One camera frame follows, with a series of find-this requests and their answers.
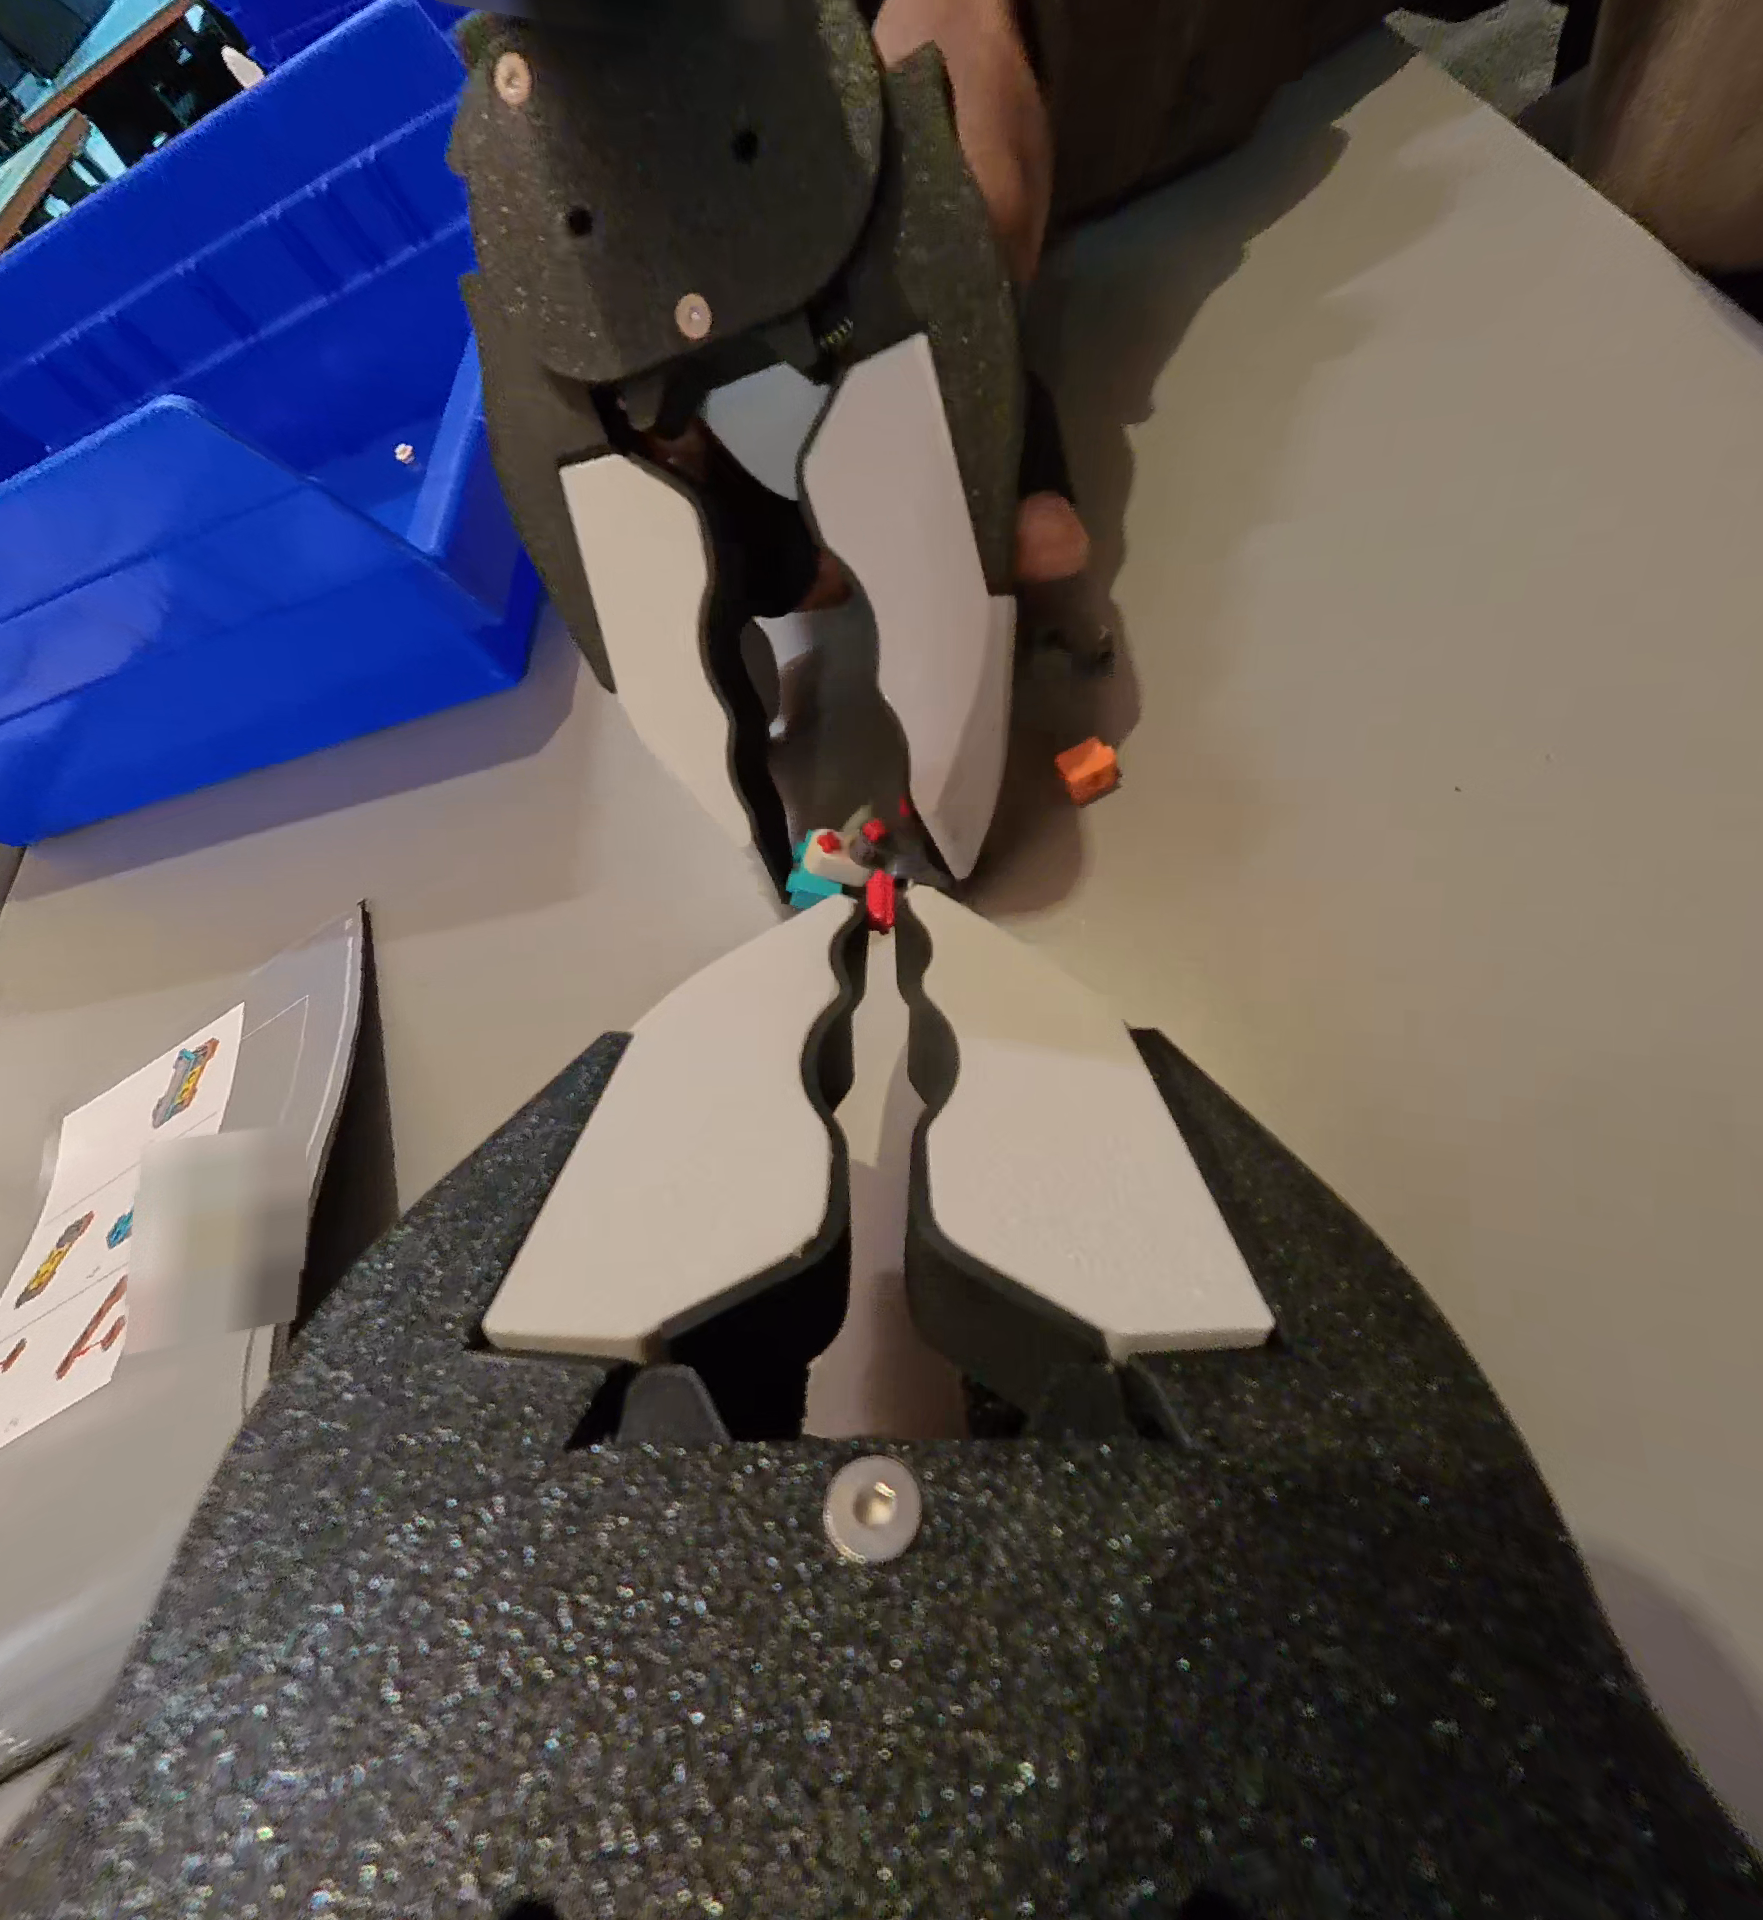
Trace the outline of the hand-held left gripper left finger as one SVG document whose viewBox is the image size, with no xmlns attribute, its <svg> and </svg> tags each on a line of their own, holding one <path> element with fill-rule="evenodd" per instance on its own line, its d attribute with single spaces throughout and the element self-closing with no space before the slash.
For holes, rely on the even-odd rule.
<svg viewBox="0 0 1763 1920">
<path fill-rule="evenodd" d="M 484 1310 L 511 1354 L 651 1362 L 845 1235 L 853 899 L 789 915 L 632 1031 Z"/>
</svg>

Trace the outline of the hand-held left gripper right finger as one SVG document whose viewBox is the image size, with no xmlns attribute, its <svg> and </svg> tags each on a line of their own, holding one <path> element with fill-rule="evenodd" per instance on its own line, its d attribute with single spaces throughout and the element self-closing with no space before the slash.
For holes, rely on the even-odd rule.
<svg viewBox="0 0 1763 1920">
<path fill-rule="evenodd" d="M 916 1317 L 954 1357 L 1244 1349 L 1276 1328 L 1125 1020 L 933 887 L 906 892 Z"/>
</svg>

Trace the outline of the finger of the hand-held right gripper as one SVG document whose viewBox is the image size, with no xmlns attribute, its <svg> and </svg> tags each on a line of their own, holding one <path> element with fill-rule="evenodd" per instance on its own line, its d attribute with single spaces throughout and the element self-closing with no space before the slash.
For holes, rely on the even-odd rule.
<svg viewBox="0 0 1763 1920">
<path fill-rule="evenodd" d="M 965 882 L 1007 777 L 1014 601 L 987 582 L 928 335 L 840 377 L 803 445 L 799 494 L 867 601 L 908 800 Z"/>
<path fill-rule="evenodd" d="M 653 760 L 782 897 L 793 843 L 739 565 L 719 549 L 690 483 L 665 468 L 603 454 L 562 468 L 562 487 L 613 698 Z"/>
</svg>

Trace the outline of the small toy brick assembly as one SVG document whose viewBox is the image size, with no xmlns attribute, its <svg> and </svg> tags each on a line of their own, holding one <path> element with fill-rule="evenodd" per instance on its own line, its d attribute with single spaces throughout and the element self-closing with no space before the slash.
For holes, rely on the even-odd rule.
<svg viewBox="0 0 1763 1920">
<path fill-rule="evenodd" d="M 842 824 L 808 828 L 793 845 L 784 899 L 795 911 L 826 899 L 863 904 L 866 878 L 883 868 L 900 882 L 900 897 L 918 882 L 920 820 L 908 794 L 888 807 L 861 805 Z"/>
</svg>

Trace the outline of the person's right hand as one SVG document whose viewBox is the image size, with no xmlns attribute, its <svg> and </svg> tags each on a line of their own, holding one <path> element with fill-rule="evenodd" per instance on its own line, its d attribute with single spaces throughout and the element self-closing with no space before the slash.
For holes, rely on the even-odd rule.
<svg viewBox="0 0 1763 1920">
<path fill-rule="evenodd" d="M 1055 136 L 1012 1 L 885 1 L 874 40 L 888 66 L 940 51 L 966 167 L 1008 277 L 1026 290 L 1042 263 L 1055 194 Z"/>
</svg>

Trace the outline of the grey instruction booklet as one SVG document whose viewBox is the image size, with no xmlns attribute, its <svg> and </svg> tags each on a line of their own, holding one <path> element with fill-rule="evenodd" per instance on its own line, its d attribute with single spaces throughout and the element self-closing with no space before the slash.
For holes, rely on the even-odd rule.
<svg viewBox="0 0 1763 1920">
<path fill-rule="evenodd" d="M 286 1349 L 363 979 L 351 907 L 183 1000 L 0 997 L 0 1784 L 116 1688 Z"/>
</svg>

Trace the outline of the blue plastic bin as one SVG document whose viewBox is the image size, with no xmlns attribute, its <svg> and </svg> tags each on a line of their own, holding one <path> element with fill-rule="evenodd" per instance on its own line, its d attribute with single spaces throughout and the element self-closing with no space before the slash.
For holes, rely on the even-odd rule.
<svg viewBox="0 0 1763 1920">
<path fill-rule="evenodd" d="M 241 47 L 265 71 L 292 61 L 367 1 L 206 1 L 241 37 Z"/>
<path fill-rule="evenodd" d="M 463 80 L 370 3 L 0 258 L 0 843 L 524 675 Z"/>
</svg>

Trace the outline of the long brown table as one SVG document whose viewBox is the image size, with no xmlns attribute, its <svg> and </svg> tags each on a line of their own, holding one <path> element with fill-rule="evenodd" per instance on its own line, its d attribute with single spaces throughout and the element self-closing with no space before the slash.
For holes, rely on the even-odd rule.
<svg viewBox="0 0 1763 1920">
<path fill-rule="evenodd" d="M 0 163 L 0 253 L 18 237 L 29 213 L 49 199 L 54 177 L 81 156 L 93 130 L 81 100 L 194 9 L 192 1 L 109 3 L 52 79 L 24 83 L 21 122 L 26 144 Z"/>
</svg>

